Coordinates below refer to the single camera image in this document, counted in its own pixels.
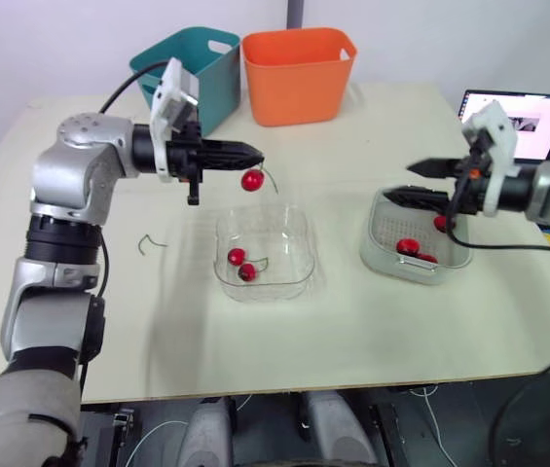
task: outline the laptop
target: laptop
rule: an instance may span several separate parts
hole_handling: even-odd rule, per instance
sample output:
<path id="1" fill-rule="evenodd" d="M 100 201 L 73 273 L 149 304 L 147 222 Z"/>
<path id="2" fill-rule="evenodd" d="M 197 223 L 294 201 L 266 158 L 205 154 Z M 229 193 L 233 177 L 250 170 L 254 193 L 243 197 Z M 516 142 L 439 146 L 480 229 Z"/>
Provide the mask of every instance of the laptop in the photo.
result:
<path id="1" fill-rule="evenodd" d="M 515 162 L 550 160 L 550 94 L 466 90 L 458 117 L 465 122 L 472 114 L 496 100 L 517 130 Z"/>

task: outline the red cherry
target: red cherry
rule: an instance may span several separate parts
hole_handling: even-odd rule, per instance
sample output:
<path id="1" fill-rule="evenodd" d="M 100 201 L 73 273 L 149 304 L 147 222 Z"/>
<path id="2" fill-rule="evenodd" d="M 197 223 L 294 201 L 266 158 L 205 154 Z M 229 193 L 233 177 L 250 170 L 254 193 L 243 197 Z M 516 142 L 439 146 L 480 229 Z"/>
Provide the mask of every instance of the red cherry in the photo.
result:
<path id="1" fill-rule="evenodd" d="M 434 218 L 432 223 L 434 224 L 434 227 L 437 231 L 445 233 L 446 232 L 446 227 L 448 225 L 448 218 L 446 216 L 437 216 L 437 217 Z M 454 222 L 454 219 L 453 219 L 452 220 L 452 228 L 454 228 L 456 226 L 457 226 L 457 223 Z"/>
<path id="2" fill-rule="evenodd" d="M 256 168 L 246 170 L 242 175 L 242 187 L 248 192 L 255 192 L 264 185 L 264 178 L 264 172 L 261 170 Z"/>
<path id="3" fill-rule="evenodd" d="M 250 263 L 245 263 L 239 267 L 238 276 L 244 282 L 250 282 L 251 280 L 255 280 L 255 277 L 257 277 L 257 270 Z"/>
<path id="4" fill-rule="evenodd" d="M 428 262 L 430 262 L 430 263 L 437 263 L 437 264 L 439 263 L 439 262 L 437 261 L 437 259 L 436 259 L 434 256 L 432 256 L 432 255 L 425 255 L 425 254 L 423 254 L 423 253 L 420 253 L 420 254 L 418 255 L 418 258 L 421 259 L 421 260 L 424 260 L 424 261 L 428 261 Z"/>
<path id="5" fill-rule="evenodd" d="M 232 248 L 227 254 L 227 261 L 234 266 L 240 266 L 244 263 L 244 258 L 246 258 L 246 252 L 241 248 Z"/>
<path id="6" fill-rule="evenodd" d="M 395 249 L 401 255 L 418 256 L 420 243 L 412 238 L 402 238 L 396 243 Z"/>

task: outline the black cable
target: black cable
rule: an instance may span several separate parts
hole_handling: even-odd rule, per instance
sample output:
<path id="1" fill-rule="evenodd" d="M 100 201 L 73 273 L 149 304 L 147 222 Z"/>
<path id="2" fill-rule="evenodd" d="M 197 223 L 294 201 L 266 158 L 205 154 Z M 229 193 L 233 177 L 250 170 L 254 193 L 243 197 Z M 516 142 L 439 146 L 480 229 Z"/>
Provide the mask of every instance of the black cable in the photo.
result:
<path id="1" fill-rule="evenodd" d="M 84 384 L 87 382 L 87 373 L 89 372 L 89 363 L 82 364 L 82 371 L 80 372 L 80 394 L 84 392 Z"/>
<path id="2" fill-rule="evenodd" d="M 489 443 L 488 443 L 488 450 L 489 450 L 489 458 L 491 459 L 491 465 L 494 467 L 498 467 L 499 465 L 502 465 L 500 462 L 496 460 L 496 438 L 497 438 L 497 432 L 499 431 L 499 424 L 501 423 L 504 415 L 510 409 L 523 395 L 525 390 L 530 386 L 531 384 L 534 384 L 535 382 L 539 381 L 542 377 L 547 375 L 550 372 L 550 364 L 545 367 L 543 370 L 535 374 L 531 379 L 526 381 L 524 384 L 519 387 L 507 400 L 503 403 L 503 405 L 499 408 L 497 413 L 495 414 L 495 418 L 493 420 L 493 423 L 491 424 L 491 429 L 489 430 Z"/>
<path id="3" fill-rule="evenodd" d="M 99 109 L 100 114 L 105 114 L 106 110 L 117 100 L 117 97 L 119 97 L 124 90 L 128 88 L 129 85 L 131 85 L 134 81 L 136 81 L 141 76 L 149 73 L 151 70 L 155 70 L 156 68 L 160 68 L 162 66 L 167 66 L 168 60 L 165 61 L 158 61 L 156 63 L 152 63 L 149 66 L 144 67 L 142 70 L 137 71 L 133 75 L 131 75 L 129 78 L 127 78 L 118 88 L 115 90 L 110 97 L 108 97 L 108 100 L 101 106 L 101 109 Z"/>
<path id="4" fill-rule="evenodd" d="M 103 278 L 101 279 L 101 285 L 99 286 L 99 292 L 97 296 L 103 297 L 103 293 L 106 291 L 108 285 L 108 276 L 110 275 L 110 256 L 108 255 L 108 247 L 106 246 L 106 240 L 101 235 L 101 252 L 103 253 Z"/>
<path id="5" fill-rule="evenodd" d="M 134 81 L 136 81 L 141 76 L 149 73 L 151 70 L 155 70 L 156 68 L 160 68 L 162 66 L 167 66 L 168 60 L 165 61 L 158 61 L 156 63 L 152 63 L 149 66 L 144 67 L 142 70 L 137 71 L 133 75 L 131 75 L 129 78 L 127 78 L 118 88 L 115 90 L 110 97 L 108 97 L 108 100 L 104 102 L 104 104 L 101 106 L 101 109 L 99 109 L 100 114 L 104 114 L 108 108 L 114 104 L 115 100 L 122 94 L 124 90 L 128 88 L 129 85 L 131 85 Z M 108 255 L 108 247 L 106 246 L 106 242 L 103 238 L 103 235 L 101 236 L 101 251 L 103 252 L 103 278 L 101 279 L 101 286 L 99 287 L 99 292 L 97 292 L 97 296 L 101 298 L 103 296 L 103 293 L 106 291 L 106 285 L 108 285 L 108 276 L 110 275 L 110 257 Z"/>
<path id="6" fill-rule="evenodd" d="M 468 243 L 466 241 L 459 240 L 454 234 L 454 218 L 458 212 L 460 205 L 460 198 L 465 191 L 466 186 L 469 184 L 469 170 L 471 169 L 472 162 L 464 168 L 462 175 L 457 181 L 457 188 L 454 195 L 448 204 L 446 210 L 446 234 L 454 243 L 467 248 L 476 248 L 481 250 L 542 250 L 550 251 L 550 246 L 546 245 L 480 245 L 476 243 Z"/>

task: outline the white table surface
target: white table surface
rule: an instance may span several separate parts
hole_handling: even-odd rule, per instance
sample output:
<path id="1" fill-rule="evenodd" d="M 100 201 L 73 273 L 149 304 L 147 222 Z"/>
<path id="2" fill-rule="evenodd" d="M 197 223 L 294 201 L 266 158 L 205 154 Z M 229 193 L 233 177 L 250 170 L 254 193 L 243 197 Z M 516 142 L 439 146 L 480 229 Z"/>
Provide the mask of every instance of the white table surface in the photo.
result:
<path id="1" fill-rule="evenodd" d="M 29 220 L 31 166 L 64 118 L 103 97 L 42 98 L 0 144 L 0 322 L 15 258 Z M 136 93 L 114 108 L 146 122 Z M 264 151 L 281 190 L 254 194 L 238 173 L 206 173 L 202 206 L 187 186 L 155 176 L 122 180 L 104 228 L 111 273 L 106 332 L 91 363 L 85 400 L 115 401 L 520 375 L 550 362 L 550 253 L 476 251 L 440 286 L 366 269 L 358 255 L 372 197 L 380 187 L 427 181 L 405 166 L 461 157 L 454 112 L 427 85 L 352 85 L 328 123 L 257 126 L 244 99 L 213 138 Z M 230 207 L 261 202 L 301 206 L 312 225 L 318 267 L 291 301 L 241 304 L 214 276 L 213 226 Z M 484 242 L 543 243 L 520 214 L 470 218 Z M 167 243 L 141 256 L 145 234 Z M 5 362 L 0 349 L 0 372 Z"/>

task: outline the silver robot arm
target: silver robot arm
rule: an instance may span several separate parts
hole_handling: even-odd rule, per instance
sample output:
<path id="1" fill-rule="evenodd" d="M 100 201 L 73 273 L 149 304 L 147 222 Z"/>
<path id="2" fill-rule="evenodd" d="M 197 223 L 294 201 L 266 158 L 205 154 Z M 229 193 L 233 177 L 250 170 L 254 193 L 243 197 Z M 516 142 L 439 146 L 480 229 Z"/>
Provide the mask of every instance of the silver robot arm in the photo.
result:
<path id="1" fill-rule="evenodd" d="M 0 465 L 77 458 L 77 367 L 99 352 L 104 327 L 104 301 L 88 291 L 115 183 L 137 175 L 132 134 L 126 119 L 78 115 L 34 166 L 26 249 L 0 333 Z"/>
<path id="2" fill-rule="evenodd" d="M 163 74 L 150 126 L 88 113 L 57 130 L 34 166 L 26 247 L 17 259 L 0 342 L 0 466 L 79 465 L 77 368 L 96 356 L 104 330 L 97 285 L 101 227 L 119 178 L 158 173 L 190 182 L 199 203 L 205 169 L 263 162 L 240 142 L 201 138 L 198 83 L 177 60 Z"/>
<path id="3" fill-rule="evenodd" d="M 524 212 L 528 220 L 550 226 L 550 162 L 539 165 L 513 163 L 517 136 L 499 104 L 494 101 L 474 114 L 463 125 L 462 134 L 470 146 L 469 156 L 463 159 L 426 159 L 408 167 L 426 178 L 456 178 L 452 199 L 446 192 L 411 186 L 389 190 L 385 196 L 404 207 L 434 210 L 441 214 L 453 208 L 463 214 L 482 211 L 486 216 L 495 216 L 498 210 Z M 494 248 L 493 245 L 461 244 Z M 505 249 L 514 247 L 501 246 Z"/>

